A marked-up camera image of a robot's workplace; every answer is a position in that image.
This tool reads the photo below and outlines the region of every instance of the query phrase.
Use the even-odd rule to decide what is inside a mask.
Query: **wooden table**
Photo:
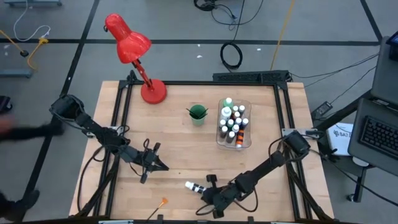
[[[312,120],[303,84],[288,83],[288,85],[296,128],[311,128]],[[93,117],[102,126],[109,126],[111,123],[117,87],[118,82],[103,82],[102,84]],[[149,174],[145,184],[140,184],[139,177],[133,173],[129,164],[121,161],[111,218],[145,220],[161,202],[162,197],[166,197],[169,203],[158,212],[164,215],[165,220],[212,220],[211,214],[204,217],[195,215],[195,211],[204,205],[204,202],[200,200],[198,193],[185,188],[185,182],[210,186],[205,177],[207,174],[216,174],[218,185],[221,186],[239,173],[255,168],[268,158],[268,145],[280,137],[273,87],[170,85],[167,87],[167,98],[158,105],[145,103],[141,98],[140,89],[140,86],[133,87],[127,118],[127,125],[131,129],[126,133],[126,137],[131,140],[130,145],[138,150],[143,150],[142,143],[146,138],[150,139],[151,148],[155,142],[160,142],[162,145],[159,156],[170,167],[170,170],[153,172]],[[248,100],[252,103],[252,145],[242,152],[218,149],[215,142],[218,101],[226,97]],[[285,113],[281,91],[280,97]],[[198,103],[205,105],[209,110],[205,124],[195,127],[185,109]],[[119,121],[122,110],[123,105],[121,105]],[[315,141],[309,142],[312,149],[318,150]],[[81,168],[99,146],[97,140],[88,140]],[[302,164],[308,191],[325,213],[333,217],[319,156],[310,153]],[[98,186],[101,166],[99,162],[92,162],[86,171],[81,193],[82,205],[90,199]],[[235,204],[231,204],[224,212],[225,217],[219,220],[244,221],[248,216],[253,216],[255,221],[294,221],[284,166],[261,179],[256,189],[259,197],[259,208],[256,212],[248,213]],[[104,213],[107,194],[106,190],[103,194],[101,213]],[[77,212],[76,198],[77,186],[70,214]],[[298,200],[301,217],[305,217],[301,196]],[[248,209],[253,208],[254,194],[243,201],[242,205]]]

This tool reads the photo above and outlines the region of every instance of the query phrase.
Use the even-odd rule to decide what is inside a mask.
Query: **clear plastic container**
[[[221,99],[218,102],[218,116],[217,116],[217,135],[216,135],[216,142],[218,144],[219,149],[227,149],[227,150],[235,150],[235,151],[241,151],[245,148],[250,147],[251,145],[251,139],[250,139],[250,126],[251,126],[251,120],[250,120],[250,112],[251,112],[251,103],[248,102],[247,100],[239,100],[239,99],[233,99],[234,106],[240,106],[243,105],[245,107],[243,115],[241,115],[241,118],[247,118],[249,120],[248,125],[244,129],[244,136],[243,136],[243,144],[242,147],[236,147],[236,134],[234,139],[232,140],[231,143],[226,142],[227,137],[221,138],[220,137],[220,132],[221,128],[219,126],[220,123],[220,114],[221,114],[221,109],[224,108],[224,100]]]

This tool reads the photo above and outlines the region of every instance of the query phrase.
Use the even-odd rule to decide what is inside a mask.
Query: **floor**
[[[242,21],[254,15],[260,2],[246,1]],[[230,6],[239,16],[241,0],[220,0],[219,3]],[[289,6],[289,0],[265,0],[257,17],[239,28],[236,40],[244,55],[239,72],[269,70]],[[346,67],[377,53],[378,38],[398,30],[397,7],[395,0],[297,1],[274,69],[309,77]],[[0,4],[0,29],[14,37],[13,23],[23,10],[23,7]],[[119,62],[115,44],[109,41],[113,37],[103,31],[104,18],[112,12],[122,15],[131,29],[153,40],[152,48],[142,57],[142,64],[151,77],[211,80],[213,73],[227,72],[219,58],[220,47],[224,40],[233,38],[234,30],[217,24],[209,12],[199,11],[192,1],[64,0],[62,7],[33,6],[18,23],[18,36],[26,38],[37,26],[47,24],[51,27],[48,36],[51,43],[35,55],[34,62],[39,69],[31,79],[2,78],[0,81],[0,95],[12,98],[12,114],[18,124],[50,122],[49,106],[68,88],[69,93],[85,103],[86,112],[93,114],[101,82],[120,80],[128,75],[132,67]],[[215,11],[215,17],[229,22],[221,10]],[[21,47],[31,52],[44,32],[40,30],[36,39],[20,44]],[[27,68],[25,59],[5,39],[0,39],[0,45],[0,68]],[[233,49],[227,48],[224,54],[230,63],[238,61]],[[306,88],[311,109],[344,92],[375,66],[376,60]],[[294,78],[295,82],[306,85],[316,80],[318,78]],[[372,81],[373,72],[336,100],[330,112],[367,91]],[[353,119],[354,115],[344,121],[352,123]],[[29,183],[42,193],[24,220],[67,217],[86,138],[72,129],[67,129],[62,137],[53,138],[35,182],[30,175],[43,143],[43,139],[34,139],[0,145],[1,191],[10,199],[18,200]],[[354,183],[334,167],[324,164],[324,168],[336,218],[357,223],[395,223],[398,219],[392,205],[367,191],[362,203],[346,201],[345,196],[353,192]],[[371,169],[366,185],[398,201],[398,193],[394,190],[398,185],[396,177]]]

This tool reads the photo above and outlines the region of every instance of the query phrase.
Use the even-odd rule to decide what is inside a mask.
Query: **green cup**
[[[206,118],[206,108],[202,105],[193,105],[190,109],[190,111],[196,115],[192,116],[190,113],[190,117],[192,119],[192,123],[195,126],[201,126],[205,123],[205,118]]]

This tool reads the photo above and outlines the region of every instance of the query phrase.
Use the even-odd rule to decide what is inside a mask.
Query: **lamp shade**
[[[105,19],[105,26],[116,39],[116,48],[122,63],[131,63],[139,59],[152,44],[146,36],[132,31],[118,14],[110,14]]]

